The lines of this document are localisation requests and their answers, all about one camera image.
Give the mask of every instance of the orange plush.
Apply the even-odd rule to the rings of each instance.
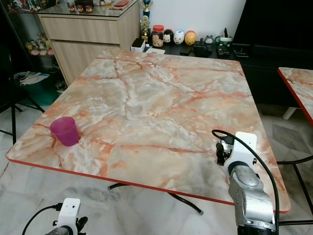
[[[196,42],[196,33],[192,30],[189,30],[185,35],[185,43],[187,45],[192,45]]]

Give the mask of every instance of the trophy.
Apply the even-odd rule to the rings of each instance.
[[[141,38],[148,42],[148,37],[150,36],[150,21],[148,16],[143,16],[140,20],[140,24],[142,27]]]
[[[149,17],[150,7],[153,4],[153,0],[140,0],[140,4],[143,7],[143,15]]]

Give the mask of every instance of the white wall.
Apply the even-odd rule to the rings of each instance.
[[[224,28],[234,36],[246,0],[153,0],[150,9],[151,30],[162,24],[173,31],[193,30],[197,40],[220,35]]]

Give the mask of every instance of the red table edge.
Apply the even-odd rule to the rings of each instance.
[[[307,119],[309,120],[310,124],[313,125],[313,118],[310,116],[309,112],[306,110],[306,108],[304,107],[304,105],[302,104],[301,100],[299,99],[298,95],[296,94],[296,92],[292,89],[291,85],[289,84],[289,82],[287,81],[287,79],[285,78],[285,76],[283,75],[283,73],[280,71],[280,68],[278,68],[278,73],[281,76],[281,78],[283,79],[284,83],[286,84],[286,86],[288,87],[289,91],[291,92],[291,94],[293,95],[293,97],[295,98],[295,100],[297,101],[297,103],[299,104],[301,110],[304,112],[304,115],[307,117]]]
[[[169,192],[169,193],[173,193],[173,194],[178,194],[178,195],[182,195],[182,196],[198,198],[198,199],[202,199],[202,200],[206,200],[206,201],[212,201],[212,202],[217,202],[217,203],[222,203],[222,204],[227,204],[227,205],[232,205],[232,206],[235,205],[235,203],[233,203],[233,202],[227,202],[227,201],[218,200],[218,199],[214,199],[214,198],[203,197],[203,196],[197,196],[197,195],[193,195],[193,194],[189,194],[189,193],[184,193],[184,192],[172,191],[172,190],[164,189],[164,188],[157,188],[157,187],[153,187],[153,186],[147,186],[147,185],[142,185],[142,184],[136,184],[136,183],[131,183],[131,182],[122,181],[122,180],[115,180],[115,179],[110,179],[110,178],[101,177],[101,176],[96,176],[96,175],[89,175],[89,174],[79,173],[79,172],[70,171],[70,170],[57,169],[57,168],[53,168],[53,167],[49,167],[49,166],[45,166],[45,165],[37,165],[37,164],[22,162],[22,161],[18,161],[18,160],[9,159],[9,158],[8,158],[8,160],[11,161],[11,162],[13,162],[13,163],[19,163],[19,164],[23,164],[23,165],[29,165],[29,166],[38,167],[38,168],[43,168],[43,169],[47,169],[47,170],[60,171],[60,172],[63,172],[63,173],[74,174],[74,175],[80,175],[80,176],[95,178],[95,179],[99,179],[99,180],[106,180],[106,181],[111,181],[111,182],[115,182],[115,183],[122,183],[122,184],[131,185],[131,186],[136,186],[136,187],[141,187],[141,188],[148,188],[148,189],[157,190],[157,191]],[[280,214],[285,214],[285,213],[290,212],[290,210],[291,210],[291,208],[290,208],[288,211],[279,211],[279,213],[280,213]]]

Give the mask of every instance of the marble tabletop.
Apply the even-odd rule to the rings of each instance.
[[[62,116],[81,138],[49,130]],[[281,212],[288,194],[239,62],[130,51],[102,52],[6,154],[16,163],[233,204],[216,164],[212,129],[256,134]],[[274,202],[259,163],[254,169]]]
[[[278,72],[313,125],[313,70],[281,67]]]

